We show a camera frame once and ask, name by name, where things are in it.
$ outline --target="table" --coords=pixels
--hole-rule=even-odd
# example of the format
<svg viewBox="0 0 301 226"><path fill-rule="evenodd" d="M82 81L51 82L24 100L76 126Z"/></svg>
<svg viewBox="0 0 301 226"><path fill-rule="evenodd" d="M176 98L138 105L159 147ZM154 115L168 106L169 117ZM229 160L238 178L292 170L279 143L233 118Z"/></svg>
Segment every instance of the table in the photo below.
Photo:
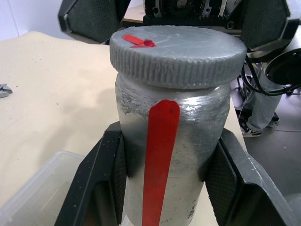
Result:
<svg viewBox="0 0 301 226"><path fill-rule="evenodd" d="M57 151L86 155L118 121L109 46L30 32L0 42L0 207ZM232 101L225 128L246 150ZM191 226L217 226L206 189Z"/></svg>

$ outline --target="clear plastic bin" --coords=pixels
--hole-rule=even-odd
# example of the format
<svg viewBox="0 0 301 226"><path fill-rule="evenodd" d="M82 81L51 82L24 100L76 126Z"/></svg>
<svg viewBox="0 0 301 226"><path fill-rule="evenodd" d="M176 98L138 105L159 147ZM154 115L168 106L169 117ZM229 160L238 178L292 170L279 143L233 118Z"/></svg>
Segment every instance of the clear plastic bin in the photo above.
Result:
<svg viewBox="0 0 301 226"><path fill-rule="evenodd" d="M53 226L83 156L60 151L0 209L0 226Z"/></svg>

